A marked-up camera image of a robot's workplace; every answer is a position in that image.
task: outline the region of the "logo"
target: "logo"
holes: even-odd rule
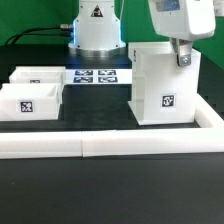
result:
[[[94,9],[91,17],[103,17],[103,14],[100,10],[100,7],[97,5],[96,8]]]
[[[163,108],[171,108],[175,107],[175,95],[163,95],[162,96],[162,107]]]
[[[136,56],[136,50],[134,50],[133,60],[136,62],[137,56]]]
[[[22,113],[33,113],[33,102],[20,102],[20,109]]]

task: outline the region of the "white box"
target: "white box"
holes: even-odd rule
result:
[[[134,49],[132,101],[140,125],[194,121],[201,54],[192,50],[190,66],[179,67],[169,43]]]
[[[3,84],[0,121],[57,119],[59,94],[58,84]]]
[[[62,103],[62,91],[66,76],[65,67],[16,67],[9,77],[10,83],[58,83],[60,103]]]

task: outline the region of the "cable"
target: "cable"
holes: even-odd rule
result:
[[[13,37],[10,37],[6,43],[8,43],[10,40],[14,39],[11,44],[15,44],[25,33],[31,33],[35,31],[44,31],[44,30],[61,30],[61,31],[72,31],[73,26],[72,24],[61,24],[57,26],[48,26],[48,27],[35,27],[31,29],[24,30],[21,34],[14,35]]]
[[[36,28],[24,30],[21,33],[21,35],[17,35],[17,37],[15,37],[15,39],[12,41],[11,44],[15,44],[23,36],[24,33],[31,33],[31,32],[35,32],[35,31],[43,31],[43,30],[58,30],[58,29],[60,29],[60,26],[36,27]]]
[[[10,37],[6,42],[5,42],[5,45],[8,45],[8,43],[14,39],[14,38],[17,38],[17,37],[22,37],[22,36],[61,36],[61,37],[71,37],[71,34],[70,33],[59,33],[59,34],[44,34],[44,33],[24,33],[24,34],[17,34],[17,35],[14,35],[12,37]]]
[[[123,12],[124,12],[124,1],[122,0],[122,5],[121,5],[121,13],[120,13],[120,21],[122,20]]]

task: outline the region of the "open white box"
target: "open white box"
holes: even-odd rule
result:
[[[57,119],[58,84],[3,84],[0,121]]]
[[[58,83],[59,99],[62,103],[62,91],[64,88],[64,80],[66,76],[65,67],[16,67],[16,70],[10,75],[9,81],[13,84],[18,83]]]

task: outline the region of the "blue light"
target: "blue light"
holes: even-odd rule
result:
[[[75,33],[75,31],[76,31],[76,22],[74,20],[74,22],[73,22],[73,44],[76,44],[76,33]]]

